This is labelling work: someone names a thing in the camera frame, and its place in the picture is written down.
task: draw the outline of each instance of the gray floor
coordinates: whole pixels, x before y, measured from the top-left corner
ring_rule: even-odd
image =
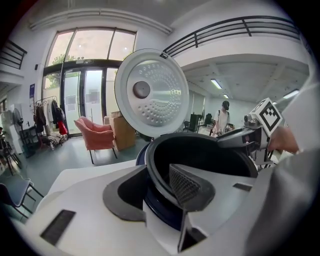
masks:
[[[115,150],[118,159],[115,158],[112,149],[91,151],[94,164],[95,166],[103,166],[136,159],[138,153],[146,144],[147,142],[143,139],[137,138],[135,146],[121,151]],[[38,150],[35,155],[28,159],[23,154],[19,158],[22,161],[23,167],[21,170],[18,170],[17,167],[15,169],[18,170],[18,173],[23,178],[30,178],[34,183],[34,187],[44,196],[63,170],[93,166],[89,151],[87,151],[82,137],[71,138],[54,150],[51,150],[50,147]],[[10,178],[10,173],[7,170],[1,175],[2,179],[6,177]],[[36,202],[26,197],[25,204],[29,209],[34,211],[41,197],[35,191],[31,191],[30,195],[36,199]],[[21,217],[12,208],[9,207],[8,210],[13,217],[22,222],[25,221],[25,218]],[[27,216],[29,215],[22,207],[19,210]]]

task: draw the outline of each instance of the cardboard box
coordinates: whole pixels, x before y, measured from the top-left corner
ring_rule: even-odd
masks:
[[[114,146],[118,151],[130,148],[136,144],[136,131],[123,116],[110,117],[109,122],[115,137]]]
[[[122,117],[122,114],[120,111],[111,112],[111,117],[112,118],[120,118],[120,117]]]

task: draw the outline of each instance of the window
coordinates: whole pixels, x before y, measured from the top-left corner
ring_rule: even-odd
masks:
[[[57,104],[60,105],[60,76],[61,73],[49,74],[44,78],[42,98],[56,96]]]
[[[112,40],[109,60],[123,61],[133,52],[135,35],[116,31]]]
[[[67,61],[79,59],[106,59],[113,35],[112,30],[77,31]]]
[[[59,34],[56,37],[47,66],[56,65],[64,61],[66,50],[73,32]]]

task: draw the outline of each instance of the doorway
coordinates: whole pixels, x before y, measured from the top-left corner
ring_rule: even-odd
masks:
[[[103,125],[107,114],[119,110],[114,88],[117,70],[81,67],[63,71],[60,98],[70,138],[82,136],[74,122],[79,117]]]

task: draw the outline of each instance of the pink armchair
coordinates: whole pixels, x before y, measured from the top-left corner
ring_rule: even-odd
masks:
[[[118,158],[113,143],[113,140],[115,139],[114,132],[112,131],[110,125],[96,124],[84,116],[81,116],[78,120],[75,120],[74,123],[82,133],[85,147],[90,152],[92,164],[94,164],[94,161],[91,150],[112,149],[115,158]]]

